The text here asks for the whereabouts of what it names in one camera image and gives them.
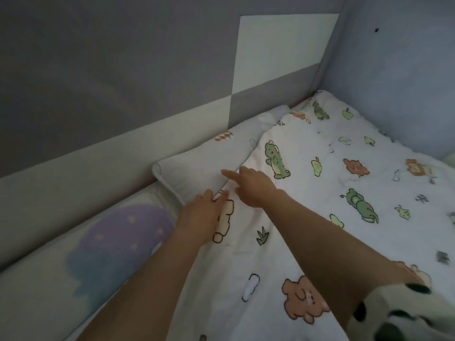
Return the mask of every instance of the wall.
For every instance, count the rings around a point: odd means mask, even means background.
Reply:
[[[348,3],[320,88],[414,151],[455,150],[455,0]]]
[[[5,0],[0,265],[305,97],[343,1]]]

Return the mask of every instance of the hand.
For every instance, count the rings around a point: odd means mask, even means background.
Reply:
[[[214,202],[213,192],[206,190],[196,195],[192,202],[187,203],[178,216],[176,229],[184,234],[191,242],[202,246],[210,241],[218,225],[221,210],[228,199],[229,191],[225,190]]]
[[[276,189],[272,180],[262,171],[241,166],[237,172],[221,170],[221,174],[238,184],[235,192],[246,205],[255,208],[264,208],[267,201]]]

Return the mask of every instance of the left hand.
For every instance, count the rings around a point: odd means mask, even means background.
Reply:
[[[193,201],[187,203],[180,211],[176,229],[185,234],[185,238],[202,246],[210,241],[218,225],[218,219],[223,206],[228,199],[229,191],[225,190],[214,202],[213,192],[206,190],[196,195]]]

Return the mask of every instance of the white pillow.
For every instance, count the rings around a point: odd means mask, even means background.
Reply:
[[[183,205],[206,189],[216,192],[227,182],[220,170],[237,170],[262,134],[289,112],[281,105],[243,121],[199,147],[158,161],[153,174]]]

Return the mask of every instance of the black and white patterned sleeve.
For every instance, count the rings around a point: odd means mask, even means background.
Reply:
[[[350,341],[455,341],[455,307],[419,284],[378,287],[359,304]]]

